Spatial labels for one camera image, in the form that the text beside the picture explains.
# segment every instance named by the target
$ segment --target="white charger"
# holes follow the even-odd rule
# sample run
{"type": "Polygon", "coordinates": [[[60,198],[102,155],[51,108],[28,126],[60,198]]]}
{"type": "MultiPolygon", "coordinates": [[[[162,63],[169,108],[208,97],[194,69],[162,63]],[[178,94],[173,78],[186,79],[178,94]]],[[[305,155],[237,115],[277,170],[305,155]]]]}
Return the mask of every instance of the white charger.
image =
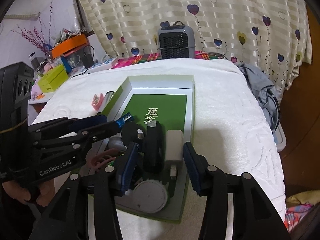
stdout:
{"type": "Polygon", "coordinates": [[[170,170],[171,179],[177,179],[177,169],[182,168],[183,132],[168,130],[165,135],[164,169],[170,170]]]}

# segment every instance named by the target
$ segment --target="blue gripper pad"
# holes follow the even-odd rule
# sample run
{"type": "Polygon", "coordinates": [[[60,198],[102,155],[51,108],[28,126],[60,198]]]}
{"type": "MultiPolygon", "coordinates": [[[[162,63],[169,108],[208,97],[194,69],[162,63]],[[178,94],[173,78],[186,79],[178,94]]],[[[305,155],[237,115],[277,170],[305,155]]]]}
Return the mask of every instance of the blue gripper pad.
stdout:
{"type": "Polygon", "coordinates": [[[202,190],[201,183],[204,180],[206,174],[205,170],[209,164],[204,156],[196,153],[191,142],[186,142],[183,145],[183,159],[188,170],[193,190],[200,195],[202,190]]]}
{"type": "Polygon", "coordinates": [[[107,117],[103,114],[89,116],[89,117],[74,121],[69,126],[69,130],[70,132],[77,133],[78,131],[83,130],[85,128],[89,128],[89,127],[96,126],[98,124],[106,123],[106,122],[107,122],[107,117]]]}
{"type": "Polygon", "coordinates": [[[139,145],[131,142],[124,154],[117,157],[113,164],[116,168],[117,189],[123,194],[129,189],[138,154],[139,145]]]}

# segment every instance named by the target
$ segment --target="pink object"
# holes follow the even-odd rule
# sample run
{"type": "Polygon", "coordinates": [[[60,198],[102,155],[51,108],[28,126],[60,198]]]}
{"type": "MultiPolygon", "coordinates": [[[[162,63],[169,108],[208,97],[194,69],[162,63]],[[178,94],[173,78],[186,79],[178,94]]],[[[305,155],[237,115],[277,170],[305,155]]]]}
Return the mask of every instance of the pink object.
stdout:
{"type": "Polygon", "coordinates": [[[288,232],[293,230],[293,228],[308,214],[312,207],[312,204],[305,203],[286,209],[284,225],[286,226],[288,232]]]}
{"type": "Polygon", "coordinates": [[[91,105],[96,111],[98,111],[100,106],[102,105],[103,99],[104,96],[102,93],[100,93],[99,97],[97,95],[94,95],[91,105]]]}
{"type": "Polygon", "coordinates": [[[39,80],[40,80],[40,78],[37,78],[35,83],[32,86],[32,89],[31,89],[31,99],[32,100],[35,100],[37,96],[42,94],[42,91],[38,85],[39,80]]]}
{"type": "Polygon", "coordinates": [[[46,74],[50,69],[53,69],[53,67],[49,63],[45,64],[43,73],[46,74]]]}
{"type": "Polygon", "coordinates": [[[88,166],[92,169],[98,170],[108,166],[108,164],[116,159],[119,155],[117,149],[109,149],[100,153],[88,161],[88,166]]]}

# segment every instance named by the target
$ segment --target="human hand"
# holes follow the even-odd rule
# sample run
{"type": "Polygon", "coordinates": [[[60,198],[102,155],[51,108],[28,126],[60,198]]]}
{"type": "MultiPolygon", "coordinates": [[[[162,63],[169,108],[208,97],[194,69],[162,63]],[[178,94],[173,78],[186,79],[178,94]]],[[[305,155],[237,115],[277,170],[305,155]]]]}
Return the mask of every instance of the human hand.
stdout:
{"type": "MultiPolygon", "coordinates": [[[[2,186],[9,197],[18,200],[22,204],[26,204],[26,201],[31,198],[30,192],[13,180],[2,183],[2,186]]],[[[40,196],[36,202],[40,206],[45,207],[50,203],[55,194],[54,179],[40,184],[39,190],[40,196]]]]}

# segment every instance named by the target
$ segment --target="round white lid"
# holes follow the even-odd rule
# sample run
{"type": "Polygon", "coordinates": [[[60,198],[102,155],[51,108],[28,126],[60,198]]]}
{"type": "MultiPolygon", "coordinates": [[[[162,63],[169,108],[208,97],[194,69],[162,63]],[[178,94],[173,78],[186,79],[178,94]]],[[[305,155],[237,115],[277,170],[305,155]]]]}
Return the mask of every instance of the round white lid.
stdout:
{"type": "Polygon", "coordinates": [[[168,192],[159,181],[145,180],[135,187],[132,199],[138,210],[156,213],[167,203],[168,192]]]}

